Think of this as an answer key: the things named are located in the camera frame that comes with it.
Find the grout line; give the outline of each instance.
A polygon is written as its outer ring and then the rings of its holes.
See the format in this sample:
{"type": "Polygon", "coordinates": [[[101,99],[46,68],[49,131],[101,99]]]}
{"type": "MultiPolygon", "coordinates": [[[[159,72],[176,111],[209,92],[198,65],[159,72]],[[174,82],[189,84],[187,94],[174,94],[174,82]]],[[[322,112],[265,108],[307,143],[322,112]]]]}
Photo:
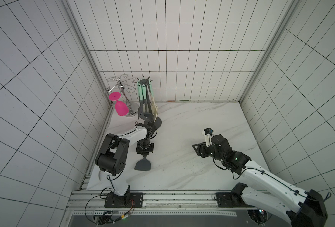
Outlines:
{"type": "MultiPolygon", "coordinates": [[[[207,7],[207,1],[205,1],[203,21],[204,21],[204,17],[205,17],[205,9],[206,9],[206,7],[207,7]]],[[[200,40],[202,38],[202,32],[203,32],[203,24],[202,24],[202,29],[200,30],[199,44],[198,44],[198,51],[197,51],[197,59],[195,61],[195,67],[194,67],[194,69],[197,69],[197,62],[198,62],[198,56],[199,56],[199,47],[200,47],[200,40]]],[[[194,74],[192,76],[192,84],[194,84],[194,77],[195,77],[195,71],[194,71],[194,74]]],[[[190,100],[191,100],[191,98],[192,98],[192,90],[190,91],[190,100]]]]}
{"type": "Polygon", "coordinates": [[[37,206],[41,206],[41,207],[49,207],[49,208],[53,208],[53,209],[64,210],[64,209],[60,209],[60,208],[56,208],[56,207],[50,207],[50,206],[45,206],[45,205],[40,205],[40,204],[30,203],[30,202],[24,202],[24,201],[15,200],[15,199],[7,199],[7,200],[16,201],[16,202],[21,202],[21,203],[27,203],[28,205],[29,205],[29,204],[33,204],[33,205],[37,205],[37,206]]]}

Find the mint green handle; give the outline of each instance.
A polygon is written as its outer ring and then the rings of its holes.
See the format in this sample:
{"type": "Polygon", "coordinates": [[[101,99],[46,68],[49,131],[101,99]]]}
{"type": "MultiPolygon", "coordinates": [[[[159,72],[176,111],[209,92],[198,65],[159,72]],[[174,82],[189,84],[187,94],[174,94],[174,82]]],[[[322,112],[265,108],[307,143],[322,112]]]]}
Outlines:
{"type": "Polygon", "coordinates": [[[140,97],[141,100],[143,100],[143,90],[141,88],[141,85],[138,84],[137,87],[138,87],[138,96],[140,97]]]}
{"type": "Polygon", "coordinates": [[[146,99],[146,86],[143,84],[143,99],[146,99]]]}

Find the white marble surface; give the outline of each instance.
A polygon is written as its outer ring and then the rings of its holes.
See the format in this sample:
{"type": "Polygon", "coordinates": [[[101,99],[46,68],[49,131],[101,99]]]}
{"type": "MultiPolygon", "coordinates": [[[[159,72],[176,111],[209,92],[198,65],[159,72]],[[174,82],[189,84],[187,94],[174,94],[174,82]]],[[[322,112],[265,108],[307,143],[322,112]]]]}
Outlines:
{"type": "MultiPolygon", "coordinates": [[[[142,155],[136,153],[136,143],[129,146],[121,177],[126,179],[131,190],[231,190],[238,182],[248,183],[243,177],[234,180],[232,172],[217,168],[211,157],[196,155],[192,145],[204,142],[201,131],[208,127],[215,135],[222,134],[233,150],[247,154],[268,170],[239,103],[162,102],[157,105],[162,125],[151,140],[154,152],[147,156],[151,161],[150,171],[134,170],[142,155]]],[[[126,132],[134,127],[135,121],[137,116],[118,116],[114,111],[105,134],[126,132]]],[[[108,186],[106,173],[95,166],[87,189],[102,190],[108,186]]]]}

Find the black cable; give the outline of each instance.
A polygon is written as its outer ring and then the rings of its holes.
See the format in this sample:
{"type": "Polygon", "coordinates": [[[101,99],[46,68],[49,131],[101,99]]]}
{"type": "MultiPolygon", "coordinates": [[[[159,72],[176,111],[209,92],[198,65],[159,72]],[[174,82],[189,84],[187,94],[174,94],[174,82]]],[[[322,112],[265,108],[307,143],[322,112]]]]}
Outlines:
{"type": "Polygon", "coordinates": [[[156,129],[156,134],[153,137],[150,137],[150,139],[153,139],[157,135],[157,129],[156,129]]]}
{"type": "Polygon", "coordinates": [[[218,166],[217,164],[215,164],[216,167],[220,168],[221,170],[227,170],[227,167],[225,169],[223,169],[222,167],[218,166]]]}
{"type": "MultiPolygon", "coordinates": [[[[265,171],[261,171],[261,170],[255,169],[255,168],[246,168],[245,170],[242,171],[242,173],[244,173],[244,171],[249,170],[249,169],[257,170],[257,171],[261,172],[262,174],[266,174],[267,176],[269,176],[269,177],[271,177],[272,179],[276,180],[277,182],[279,182],[280,184],[282,184],[282,185],[285,186],[286,188],[288,188],[288,189],[290,189],[291,191],[295,192],[295,190],[293,190],[292,188],[290,188],[290,187],[287,186],[286,184],[282,183],[282,182],[279,181],[278,179],[274,178],[273,176],[271,176],[271,175],[265,173],[265,171]]],[[[240,177],[242,176],[242,173],[239,175],[239,177],[234,178],[234,175],[233,175],[233,172],[232,172],[233,179],[236,180],[236,179],[240,178],[240,177]]],[[[312,200],[312,201],[316,201],[316,202],[326,201],[326,200],[328,200],[328,199],[331,197],[331,193],[330,193],[330,192],[328,192],[328,194],[326,195],[326,197],[325,197],[323,200],[310,199],[310,198],[308,198],[307,196],[301,195],[300,193],[297,193],[297,195],[302,196],[302,197],[307,198],[307,199],[312,200]]]]}

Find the wire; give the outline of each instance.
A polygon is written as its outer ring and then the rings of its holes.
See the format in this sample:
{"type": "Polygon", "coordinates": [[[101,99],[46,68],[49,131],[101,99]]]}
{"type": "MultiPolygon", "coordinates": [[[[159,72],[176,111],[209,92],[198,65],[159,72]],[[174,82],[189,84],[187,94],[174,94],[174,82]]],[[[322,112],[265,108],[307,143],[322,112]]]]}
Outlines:
{"type": "Polygon", "coordinates": [[[153,137],[150,137],[150,139],[153,139],[157,135],[157,129],[156,129],[156,134],[153,137]]]}
{"type": "MultiPolygon", "coordinates": [[[[242,171],[242,173],[241,173],[241,174],[239,175],[239,177],[237,177],[237,178],[234,178],[234,175],[233,175],[233,172],[232,172],[233,179],[236,180],[236,179],[240,178],[240,177],[242,176],[242,174],[244,173],[244,171],[249,170],[249,169],[257,170],[257,171],[261,172],[262,174],[266,174],[267,176],[269,176],[269,177],[271,177],[272,179],[276,180],[277,182],[279,182],[280,184],[282,184],[282,185],[285,186],[286,188],[288,188],[288,189],[290,189],[291,191],[297,193],[295,190],[293,190],[292,188],[290,188],[290,187],[287,186],[286,184],[282,183],[282,182],[279,181],[278,179],[274,178],[273,176],[267,174],[265,171],[261,171],[261,170],[255,169],[255,168],[246,168],[245,170],[242,171]]],[[[307,199],[309,199],[309,200],[311,200],[311,201],[321,202],[321,201],[326,201],[326,200],[328,200],[328,199],[331,197],[331,192],[328,192],[328,194],[326,195],[326,197],[325,197],[324,199],[322,199],[322,200],[311,199],[311,198],[309,198],[309,197],[307,197],[307,196],[301,195],[300,193],[297,193],[297,195],[302,196],[302,197],[304,197],[304,198],[307,198],[307,199]]]]}

